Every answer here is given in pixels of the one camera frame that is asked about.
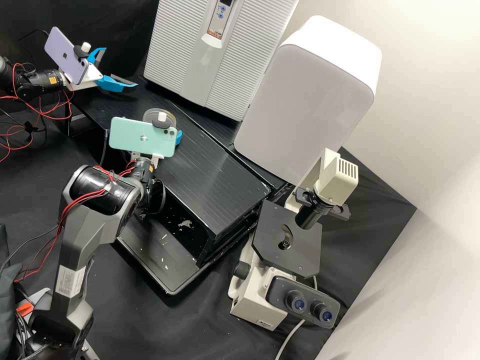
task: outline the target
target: white wall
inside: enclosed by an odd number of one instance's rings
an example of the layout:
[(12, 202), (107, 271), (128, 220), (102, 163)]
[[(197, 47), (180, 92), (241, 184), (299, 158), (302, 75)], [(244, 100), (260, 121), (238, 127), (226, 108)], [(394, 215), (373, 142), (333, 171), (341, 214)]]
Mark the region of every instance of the white wall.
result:
[(344, 145), (420, 209), (478, 149), (480, 1), (300, 0), (383, 52), (376, 99)]
[(480, 156), (417, 211), (317, 360), (480, 354)]
[(317, 360), (480, 357), (480, 1), (300, 0), (383, 52), (345, 147), (415, 213)]

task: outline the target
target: blue eyepiece lens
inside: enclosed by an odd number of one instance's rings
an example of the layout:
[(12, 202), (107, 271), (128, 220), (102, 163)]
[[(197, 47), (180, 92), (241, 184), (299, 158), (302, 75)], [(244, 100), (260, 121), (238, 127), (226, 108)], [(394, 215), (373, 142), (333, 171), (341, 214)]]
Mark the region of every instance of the blue eyepiece lens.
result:
[(305, 302), (301, 299), (295, 301), (295, 309), (302, 310), (305, 307)]
[(332, 320), (332, 318), (334, 317), (332, 315), (332, 313), (330, 311), (325, 311), (323, 314), (322, 314), (322, 319), (325, 320), (325, 321), (330, 321)]

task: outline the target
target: ventilation grille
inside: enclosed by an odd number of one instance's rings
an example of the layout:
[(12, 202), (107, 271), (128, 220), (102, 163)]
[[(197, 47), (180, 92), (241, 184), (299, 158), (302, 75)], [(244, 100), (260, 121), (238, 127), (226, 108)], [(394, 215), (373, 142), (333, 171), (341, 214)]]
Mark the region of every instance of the ventilation grille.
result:
[(297, 0), (244, 0), (206, 106), (241, 120)]
[(146, 59), (147, 79), (179, 93), (208, 0), (160, 0)]
[(338, 171), (344, 175), (347, 175), (353, 179), (357, 178), (358, 166), (343, 160), (342, 158), (338, 160)]

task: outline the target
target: mint green smartphone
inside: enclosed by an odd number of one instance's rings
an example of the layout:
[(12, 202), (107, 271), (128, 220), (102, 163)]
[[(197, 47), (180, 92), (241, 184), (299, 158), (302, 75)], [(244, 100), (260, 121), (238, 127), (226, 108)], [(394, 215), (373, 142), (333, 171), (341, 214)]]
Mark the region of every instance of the mint green smartphone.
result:
[(115, 116), (111, 119), (111, 148), (138, 152), (142, 154), (173, 156), (177, 139), (177, 129), (161, 129), (149, 122), (131, 120)]

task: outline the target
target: orange tag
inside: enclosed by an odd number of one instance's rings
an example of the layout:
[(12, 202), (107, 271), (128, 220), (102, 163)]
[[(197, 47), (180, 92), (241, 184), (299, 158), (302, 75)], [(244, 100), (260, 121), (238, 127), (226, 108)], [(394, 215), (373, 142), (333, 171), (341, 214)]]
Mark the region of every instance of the orange tag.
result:
[(24, 318), (34, 310), (34, 306), (28, 301), (26, 301), (25, 303), (17, 307), (16, 310)]

